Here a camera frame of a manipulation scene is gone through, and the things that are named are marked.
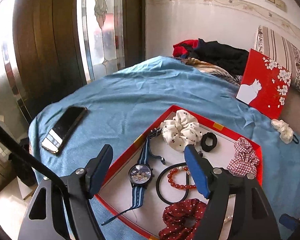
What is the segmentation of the red box lid with cat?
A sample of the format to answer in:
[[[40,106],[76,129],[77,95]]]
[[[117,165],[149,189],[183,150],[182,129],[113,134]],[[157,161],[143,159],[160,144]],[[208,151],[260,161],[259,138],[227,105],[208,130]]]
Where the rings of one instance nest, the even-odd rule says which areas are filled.
[[[273,59],[251,49],[236,99],[270,119],[285,105],[292,74]]]

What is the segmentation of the dark red dotted scrunchie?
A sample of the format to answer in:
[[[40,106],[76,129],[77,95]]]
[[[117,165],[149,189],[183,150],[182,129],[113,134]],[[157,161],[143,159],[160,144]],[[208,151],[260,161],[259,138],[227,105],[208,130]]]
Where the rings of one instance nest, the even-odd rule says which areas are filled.
[[[160,239],[194,239],[194,233],[204,216],[207,205],[197,198],[182,200],[164,209],[166,227],[159,231]]]

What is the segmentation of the red garment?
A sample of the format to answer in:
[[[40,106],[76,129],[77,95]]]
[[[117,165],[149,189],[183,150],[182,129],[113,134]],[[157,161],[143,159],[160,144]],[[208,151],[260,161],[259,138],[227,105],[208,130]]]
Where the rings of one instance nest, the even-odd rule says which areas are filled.
[[[185,40],[173,45],[173,57],[187,58],[195,48],[198,47],[198,39]]]

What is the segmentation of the red white plaid scrunchie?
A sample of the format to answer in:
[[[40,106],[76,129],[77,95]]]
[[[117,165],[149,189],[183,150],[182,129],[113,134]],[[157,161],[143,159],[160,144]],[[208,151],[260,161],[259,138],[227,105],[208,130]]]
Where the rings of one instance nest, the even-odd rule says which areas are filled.
[[[235,155],[230,160],[227,170],[234,176],[243,177],[250,173],[256,177],[260,160],[252,144],[244,137],[240,137],[234,143],[234,149]]]

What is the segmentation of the white scrunchie on bed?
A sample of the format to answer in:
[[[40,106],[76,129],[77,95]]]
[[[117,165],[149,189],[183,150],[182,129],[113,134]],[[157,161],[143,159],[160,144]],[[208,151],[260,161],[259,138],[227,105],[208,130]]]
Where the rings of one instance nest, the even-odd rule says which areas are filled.
[[[299,144],[299,139],[296,137],[294,131],[290,128],[289,124],[287,124],[283,120],[273,119],[271,120],[271,125],[275,130],[279,132],[280,139],[285,144],[289,144],[291,142]]]

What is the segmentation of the brown wooden door frame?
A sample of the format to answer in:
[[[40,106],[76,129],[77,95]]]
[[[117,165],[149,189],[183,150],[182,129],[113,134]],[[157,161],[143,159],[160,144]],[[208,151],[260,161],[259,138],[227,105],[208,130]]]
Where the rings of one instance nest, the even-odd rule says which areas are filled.
[[[15,0],[12,26],[16,85],[24,115],[33,119],[47,105],[87,83],[77,0]]]

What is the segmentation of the small blue object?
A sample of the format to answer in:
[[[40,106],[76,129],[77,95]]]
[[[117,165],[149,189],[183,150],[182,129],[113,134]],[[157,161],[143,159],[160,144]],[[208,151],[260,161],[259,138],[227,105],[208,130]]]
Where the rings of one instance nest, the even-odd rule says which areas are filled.
[[[300,220],[284,213],[279,218],[279,223],[283,225],[285,228],[294,231],[300,224]]]

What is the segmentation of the striped floral pillow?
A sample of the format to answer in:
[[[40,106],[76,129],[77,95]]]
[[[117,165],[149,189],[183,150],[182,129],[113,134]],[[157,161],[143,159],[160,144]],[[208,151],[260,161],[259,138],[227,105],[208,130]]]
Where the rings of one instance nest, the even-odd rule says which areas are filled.
[[[272,29],[259,26],[255,50],[266,55],[292,74],[292,86],[300,92],[300,49]]]

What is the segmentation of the black clothing pile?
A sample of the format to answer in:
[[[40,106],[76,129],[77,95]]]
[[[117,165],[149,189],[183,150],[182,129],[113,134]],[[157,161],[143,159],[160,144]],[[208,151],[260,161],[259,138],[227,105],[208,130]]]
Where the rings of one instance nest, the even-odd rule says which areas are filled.
[[[184,45],[189,57],[211,63],[226,70],[231,75],[243,75],[249,52],[244,49],[234,48],[217,41],[205,42],[198,39],[196,48]]]

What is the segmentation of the black smartphone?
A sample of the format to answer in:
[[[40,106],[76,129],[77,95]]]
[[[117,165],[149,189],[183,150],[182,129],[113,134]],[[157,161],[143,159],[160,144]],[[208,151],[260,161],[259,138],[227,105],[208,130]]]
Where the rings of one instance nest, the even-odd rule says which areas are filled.
[[[61,152],[71,134],[87,113],[86,107],[71,106],[57,120],[41,142],[41,147],[52,154]]]

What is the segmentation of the blue bed sheet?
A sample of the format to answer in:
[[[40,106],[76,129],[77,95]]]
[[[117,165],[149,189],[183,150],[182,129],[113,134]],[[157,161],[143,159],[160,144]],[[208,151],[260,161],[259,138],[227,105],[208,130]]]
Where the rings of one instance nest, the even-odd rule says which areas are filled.
[[[45,107],[29,127],[31,154],[67,176],[84,167],[105,144],[118,158],[171,105],[213,120],[259,144],[263,155],[263,190],[276,218],[300,218],[300,139],[285,144],[270,120],[239,102],[237,87],[201,73],[180,61],[157,56],[100,78],[61,101]],[[84,106],[87,115],[60,155],[41,146],[42,140],[69,106]]]

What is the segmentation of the stained glass door panel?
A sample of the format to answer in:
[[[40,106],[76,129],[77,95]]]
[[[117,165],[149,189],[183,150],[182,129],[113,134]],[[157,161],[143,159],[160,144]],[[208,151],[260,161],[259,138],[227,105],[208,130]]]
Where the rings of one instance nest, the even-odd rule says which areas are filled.
[[[122,0],[77,0],[77,29],[87,83],[125,68]]]

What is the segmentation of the patterned scarf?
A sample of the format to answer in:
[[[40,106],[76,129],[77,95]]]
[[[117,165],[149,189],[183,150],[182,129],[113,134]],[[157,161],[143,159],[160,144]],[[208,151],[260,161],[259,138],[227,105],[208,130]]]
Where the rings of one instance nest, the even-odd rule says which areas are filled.
[[[182,62],[185,65],[196,68],[197,70],[199,70],[202,73],[211,74],[211,75],[221,78],[229,83],[232,83],[233,85],[236,85],[237,87],[239,87],[239,85],[241,84],[241,76],[231,75],[229,72],[227,72],[223,68],[216,66],[214,64],[200,61],[195,58],[183,59],[181,57],[175,57],[175,59],[179,60],[180,62]]]

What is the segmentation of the white polka dot scrunchie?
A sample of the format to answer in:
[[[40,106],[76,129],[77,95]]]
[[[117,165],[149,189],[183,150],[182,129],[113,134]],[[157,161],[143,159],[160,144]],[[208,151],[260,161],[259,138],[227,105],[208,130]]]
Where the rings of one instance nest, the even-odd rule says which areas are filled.
[[[203,137],[197,118],[184,109],[178,110],[172,119],[164,120],[160,128],[164,141],[177,152],[183,152],[187,145],[195,145]]]

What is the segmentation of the red open gift box tray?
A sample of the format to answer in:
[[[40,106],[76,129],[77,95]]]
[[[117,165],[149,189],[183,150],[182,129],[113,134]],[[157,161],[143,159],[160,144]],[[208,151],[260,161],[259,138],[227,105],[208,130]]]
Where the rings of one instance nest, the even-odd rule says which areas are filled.
[[[164,120],[172,119],[181,108],[176,105],[169,107],[151,126],[129,146],[129,148],[110,166],[104,184],[96,198],[111,213],[101,222],[128,209],[132,205],[132,186],[128,178],[129,169],[138,161],[147,135],[155,128],[160,128]],[[195,144],[196,150],[206,157],[212,166],[227,168],[230,160],[235,155],[234,143],[243,135],[240,135],[210,119],[188,111],[197,118],[203,135],[211,132],[217,138],[217,144],[210,152],[201,148],[201,143]],[[189,170],[186,170],[183,152],[177,152],[163,139],[162,134],[151,139],[151,151],[154,155],[165,158],[163,165],[159,159],[149,157],[148,163],[153,169],[154,178],[145,191],[143,206],[124,213],[103,228],[110,228],[114,232],[115,222],[119,220],[130,229],[137,232],[140,239],[159,239],[159,231],[165,226],[162,220],[164,208],[179,202],[185,196],[185,200],[197,198],[207,203],[208,200],[195,188],[195,183]]]

